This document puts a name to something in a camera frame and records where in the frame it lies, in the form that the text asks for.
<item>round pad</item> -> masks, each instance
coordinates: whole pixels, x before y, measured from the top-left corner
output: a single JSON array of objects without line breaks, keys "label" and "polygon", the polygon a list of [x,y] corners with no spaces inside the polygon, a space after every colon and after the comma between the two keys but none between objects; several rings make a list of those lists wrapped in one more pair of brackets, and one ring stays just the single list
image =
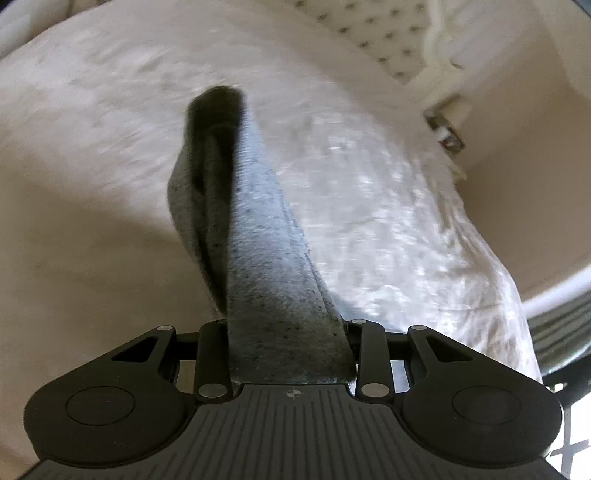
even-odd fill
[{"label": "round pad", "polygon": [[24,423],[40,459],[112,466],[169,442],[187,408],[175,386],[142,363],[91,362],[38,390]]},{"label": "round pad", "polygon": [[507,390],[481,385],[458,392],[453,397],[453,408],[466,420],[484,425],[500,425],[519,415],[521,402]]},{"label": "round pad", "polygon": [[439,362],[406,393],[402,417],[438,456],[498,468],[544,455],[562,423],[546,388],[492,361]]},{"label": "round pad", "polygon": [[66,405],[72,420],[84,425],[109,425],[123,420],[135,407],[134,396],[117,387],[90,387],[74,395]]}]

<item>floor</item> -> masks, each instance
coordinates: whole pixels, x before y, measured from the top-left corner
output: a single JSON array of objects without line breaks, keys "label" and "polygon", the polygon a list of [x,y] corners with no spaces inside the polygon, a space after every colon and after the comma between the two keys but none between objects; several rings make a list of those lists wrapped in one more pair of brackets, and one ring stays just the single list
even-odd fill
[{"label": "floor", "polygon": [[564,412],[548,462],[570,480],[591,479],[591,394]]}]

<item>striped fabric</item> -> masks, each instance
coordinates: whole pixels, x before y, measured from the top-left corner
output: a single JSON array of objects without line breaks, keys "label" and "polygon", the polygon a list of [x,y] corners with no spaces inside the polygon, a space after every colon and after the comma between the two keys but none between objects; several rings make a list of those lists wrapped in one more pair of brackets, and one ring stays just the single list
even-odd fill
[{"label": "striped fabric", "polygon": [[591,291],[528,320],[542,375],[591,353]]}]

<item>ridged rubber surface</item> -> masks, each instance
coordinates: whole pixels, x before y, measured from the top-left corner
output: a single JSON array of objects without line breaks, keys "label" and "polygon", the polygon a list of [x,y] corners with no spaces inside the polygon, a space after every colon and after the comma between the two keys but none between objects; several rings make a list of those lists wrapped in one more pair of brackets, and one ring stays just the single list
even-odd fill
[{"label": "ridged rubber surface", "polygon": [[247,385],[231,402],[200,407],[175,442],[132,465],[79,469],[45,461],[24,479],[563,478],[542,459],[488,471],[457,465],[416,444],[389,407],[358,402],[342,385],[301,386],[296,390]]}]

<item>white fabric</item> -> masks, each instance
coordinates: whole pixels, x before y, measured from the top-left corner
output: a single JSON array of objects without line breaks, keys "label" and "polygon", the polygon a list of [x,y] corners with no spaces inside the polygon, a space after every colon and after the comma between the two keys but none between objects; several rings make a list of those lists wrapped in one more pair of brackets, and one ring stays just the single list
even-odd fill
[{"label": "white fabric", "polygon": [[27,398],[159,324],[214,318],[165,190],[189,101],[249,96],[286,198],[347,308],[422,323],[539,377],[515,285],[415,106],[287,5],[116,0],[0,62],[0,442]]},{"label": "white fabric", "polygon": [[0,12],[0,59],[67,18],[70,0],[11,0]]}]

